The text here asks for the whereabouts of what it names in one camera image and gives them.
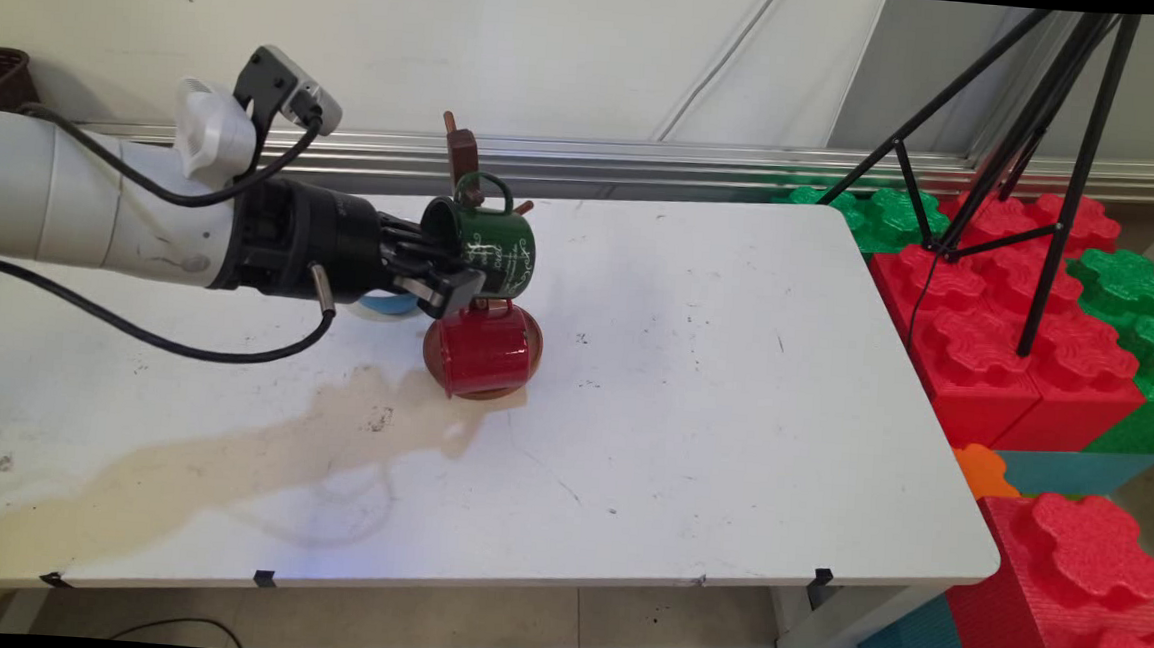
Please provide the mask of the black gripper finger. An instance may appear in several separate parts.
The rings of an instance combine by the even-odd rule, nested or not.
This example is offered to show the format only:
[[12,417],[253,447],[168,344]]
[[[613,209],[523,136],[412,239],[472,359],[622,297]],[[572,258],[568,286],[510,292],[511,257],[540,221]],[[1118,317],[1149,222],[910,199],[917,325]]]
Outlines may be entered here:
[[394,289],[413,295],[432,319],[467,308],[487,281],[480,269],[440,250],[385,249],[385,268]]
[[445,240],[428,234],[418,223],[409,223],[392,214],[383,214],[381,256],[390,259],[407,257],[411,259],[460,262],[456,247]]

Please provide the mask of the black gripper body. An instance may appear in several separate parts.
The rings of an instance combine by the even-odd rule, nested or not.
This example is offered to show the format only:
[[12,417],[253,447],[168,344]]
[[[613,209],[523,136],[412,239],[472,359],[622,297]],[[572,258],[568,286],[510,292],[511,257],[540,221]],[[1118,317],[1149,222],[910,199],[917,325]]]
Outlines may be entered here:
[[314,300],[310,268],[319,264],[332,300],[353,304],[370,291],[399,289],[396,278],[424,276],[424,259],[409,244],[418,244],[417,233],[368,199],[273,178],[237,198],[210,288]]

